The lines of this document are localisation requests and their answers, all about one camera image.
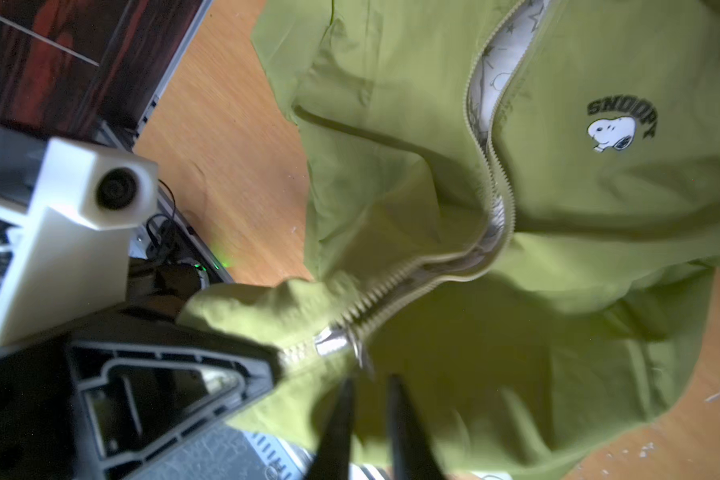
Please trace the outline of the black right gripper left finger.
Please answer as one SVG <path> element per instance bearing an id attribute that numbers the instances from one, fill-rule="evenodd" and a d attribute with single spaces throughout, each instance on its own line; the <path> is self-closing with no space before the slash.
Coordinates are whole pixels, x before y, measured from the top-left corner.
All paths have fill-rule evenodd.
<path id="1" fill-rule="evenodd" d="M 354 428 L 355 384 L 345 380 L 305 480 L 348 480 Z"/>

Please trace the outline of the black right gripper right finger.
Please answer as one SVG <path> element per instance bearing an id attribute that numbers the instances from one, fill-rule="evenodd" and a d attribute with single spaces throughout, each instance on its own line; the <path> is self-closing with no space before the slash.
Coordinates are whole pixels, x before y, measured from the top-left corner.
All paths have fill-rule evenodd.
<path id="1" fill-rule="evenodd" d="M 394 479 L 446 479 L 430 448 L 408 390 L 398 375 L 388 379 L 386 424 Z"/>

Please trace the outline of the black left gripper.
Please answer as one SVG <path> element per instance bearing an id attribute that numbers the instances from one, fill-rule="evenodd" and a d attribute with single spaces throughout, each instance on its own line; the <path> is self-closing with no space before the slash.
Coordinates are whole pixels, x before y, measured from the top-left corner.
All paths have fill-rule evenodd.
<path id="1" fill-rule="evenodd" d="M 138 273 L 125 301 L 0 347 L 0 479 L 67 479 L 75 446 L 78 478 L 131 479 L 271 392 L 275 348 L 160 321 L 203 281 Z"/>

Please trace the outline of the green zip jacket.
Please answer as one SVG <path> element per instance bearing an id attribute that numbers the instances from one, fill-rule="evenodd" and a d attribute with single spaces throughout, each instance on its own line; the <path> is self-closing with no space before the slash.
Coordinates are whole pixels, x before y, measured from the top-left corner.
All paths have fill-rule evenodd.
<path id="1" fill-rule="evenodd" d="M 307 156 L 307 280 L 178 321 L 273 348 L 231 419 L 308 449 L 400 375 L 451 471 L 555 479 L 661 416 L 720 270 L 720 1 L 270 1 L 252 42 Z"/>

